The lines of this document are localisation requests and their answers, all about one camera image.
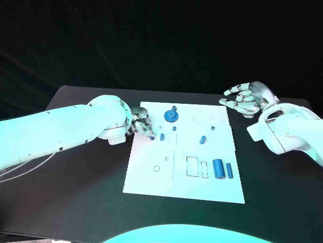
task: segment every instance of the blue object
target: blue object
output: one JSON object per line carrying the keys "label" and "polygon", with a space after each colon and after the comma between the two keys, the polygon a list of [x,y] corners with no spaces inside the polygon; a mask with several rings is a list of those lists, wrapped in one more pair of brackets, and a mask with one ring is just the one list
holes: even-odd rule
{"label": "blue object", "polygon": [[233,174],[232,174],[232,167],[230,167],[230,164],[226,163],[226,168],[228,168],[228,176],[229,176],[229,179],[233,178]]}
{"label": "blue object", "polygon": [[205,143],[205,140],[206,140],[206,137],[202,136],[199,143],[203,144]]}
{"label": "blue object", "polygon": [[213,166],[215,178],[223,179],[226,176],[225,176],[222,160],[219,158],[212,161],[212,166]]}
{"label": "blue object", "polygon": [[199,225],[164,224],[135,229],[108,239],[104,243],[169,242],[169,243],[268,243],[248,234]]}
{"label": "blue object", "polygon": [[169,110],[166,113],[164,113],[164,119],[167,122],[170,123],[174,123],[179,119],[179,114],[176,112],[176,106],[173,106],[171,110]]}

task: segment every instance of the paper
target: paper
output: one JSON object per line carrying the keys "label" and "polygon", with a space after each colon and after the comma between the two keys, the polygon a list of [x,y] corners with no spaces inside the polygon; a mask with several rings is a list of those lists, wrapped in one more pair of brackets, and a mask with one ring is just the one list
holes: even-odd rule
{"label": "paper", "polygon": [[[179,119],[170,123],[164,112],[173,105]],[[141,107],[148,110],[156,138],[134,135],[122,192],[243,204],[226,107],[154,102],[141,102]],[[213,174],[212,160],[218,158],[223,161],[225,179],[216,179]],[[226,163],[232,166],[232,179]]]}

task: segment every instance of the black table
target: black table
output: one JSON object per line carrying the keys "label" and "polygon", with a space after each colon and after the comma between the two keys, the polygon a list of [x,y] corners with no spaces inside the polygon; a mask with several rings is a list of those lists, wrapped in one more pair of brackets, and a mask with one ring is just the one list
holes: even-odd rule
{"label": "black table", "polygon": [[[63,86],[48,109],[117,95],[141,101],[218,105],[222,95]],[[284,102],[308,106],[300,99]],[[122,193],[133,136],[108,145],[95,139],[59,152],[29,174],[0,184],[0,232],[75,242],[101,242],[160,224],[229,229],[277,242],[323,242],[323,167],[298,151],[275,155],[254,142],[245,119],[228,109],[245,204]],[[22,171],[35,167],[32,161]]]}

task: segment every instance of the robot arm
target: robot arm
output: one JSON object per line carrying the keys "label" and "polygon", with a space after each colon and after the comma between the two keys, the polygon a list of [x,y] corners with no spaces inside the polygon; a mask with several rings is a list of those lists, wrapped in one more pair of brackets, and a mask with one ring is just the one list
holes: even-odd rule
{"label": "robot arm", "polygon": [[0,170],[88,143],[97,137],[108,139],[111,145],[122,143],[125,134],[134,132],[154,136],[147,110],[130,109],[125,102],[109,95],[97,97],[88,105],[0,121]]}
{"label": "robot arm", "polygon": [[242,91],[236,102],[220,99],[219,103],[236,109],[246,118],[254,118],[258,109],[262,111],[258,123],[248,127],[252,140],[262,139],[275,154],[291,150],[305,152],[323,166],[323,120],[320,117],[307,108],[281,103],[261,82],[235,86],[225,91],[225,95],[236,91]]}

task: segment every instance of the small blue block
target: small blue block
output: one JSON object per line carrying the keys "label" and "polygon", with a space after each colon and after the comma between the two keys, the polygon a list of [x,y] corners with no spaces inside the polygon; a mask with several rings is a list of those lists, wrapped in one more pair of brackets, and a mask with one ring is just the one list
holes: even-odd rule
{"label": "small blue block", "polygon": [[226,176],[225,176],[222,160],[219,158],[212,161],[212,166],[213,166],[215,178],[223,179]]}
{"label": "small blue block", "polygon": [[228,168],[229,179],[232,179],[233,178],[233,174],[232,174],[232,167],[230,167],[229,163],[226,163],[226,168]]}
{"label": "small blue block", "polygon": [[202,136],[199,143],[203,144],[205,143],[205,140],[206,140],[206,137]]}

